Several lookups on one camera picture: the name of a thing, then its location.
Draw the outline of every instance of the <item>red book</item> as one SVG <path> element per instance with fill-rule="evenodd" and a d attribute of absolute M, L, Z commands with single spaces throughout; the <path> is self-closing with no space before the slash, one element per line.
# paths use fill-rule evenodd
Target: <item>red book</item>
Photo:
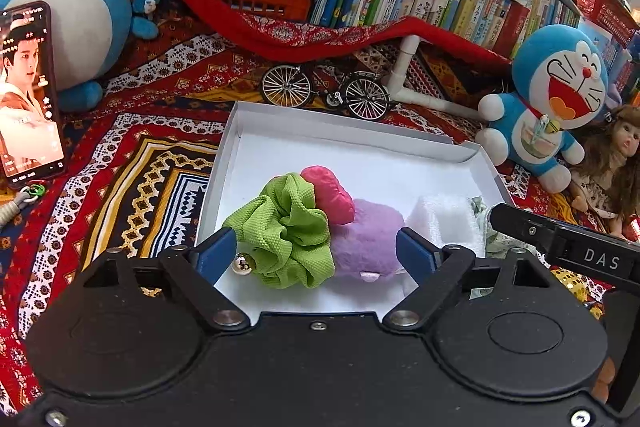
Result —
<path fill-rule="evenodd" d="M 495 53 L 503 57 L 511 56 L 513 47 L 516 45 L 528 14 L 529 8 L 526 6 L 518 4 L 515 1 L 511 3 L 507 18 L 504 20 L 500 35 L 493 47 Z"/>

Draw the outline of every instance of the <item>model bicycle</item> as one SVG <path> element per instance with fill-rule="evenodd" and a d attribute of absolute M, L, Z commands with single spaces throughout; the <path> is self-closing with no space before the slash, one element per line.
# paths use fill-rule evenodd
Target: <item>model bicycle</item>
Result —
<path fill-rule="evenodd" d="M 325 69 L 333 69 L 334 74 L 325 74 Z M 334 62 L 278 64 L 262 76 L 260 94 L 265 102 L 282 107 L 304 107 L 320 94 L 326 107 L 347 109 L 369 121 L 381 120 L 391 107 L 389 94 L 376 74 L 358 70 L 345 73 Z"/>

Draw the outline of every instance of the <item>red cloth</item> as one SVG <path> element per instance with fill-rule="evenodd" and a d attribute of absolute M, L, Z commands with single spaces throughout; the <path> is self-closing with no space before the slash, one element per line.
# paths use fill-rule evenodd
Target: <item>red cloth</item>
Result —
<path fill-rule="evenodd" d="M 241 48 L 277 62 L 307 62 L 318 58 L 337 57 L 375 42 L 418 35 L 450 55 L 478 66 L 485 72 L 508 74 L 510 70 L 511 63 L 506 58 L 414 17 L 405 17 L 398 22 L 371 28 L 328 29 L 321 39 L 318 39 L 316 34 L 313 42 L 300 42 L 298 38 L 293 42 L 283 43 L 271 34 L 261 32 L 255 24 L 252 25 L 252 17 L 232 10 L 221 0 L 182 1 L 200 20 L 224 38 Z M 283 28 L 288 27 L 287 23 L 281 24 Z"/>

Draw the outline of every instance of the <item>man on phone screen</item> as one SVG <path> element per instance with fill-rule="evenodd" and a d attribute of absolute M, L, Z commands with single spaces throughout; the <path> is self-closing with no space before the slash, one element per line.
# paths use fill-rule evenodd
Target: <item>man on phone screen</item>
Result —
<path fill-rule="evenodd" d="M 17 19 L 3 43 L 0 145 L 7 174 L 28 171 L 63 156 L 57 125 L 46 118 L 33 92 L 39 79 L 42 36 L 36 25 Z"/>

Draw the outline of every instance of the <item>green scrunchie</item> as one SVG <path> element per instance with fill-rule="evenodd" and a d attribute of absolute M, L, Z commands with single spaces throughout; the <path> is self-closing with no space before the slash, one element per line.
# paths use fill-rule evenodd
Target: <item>green scrunchie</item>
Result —
<path fill-rule="evenodd" d="M 334 274 L 329 222 L 316 208 L 314 186 L 291 172 L 225 219 L 238 241 L 254 247 L 254 273 L 273 288 L 315 288 Z"/>

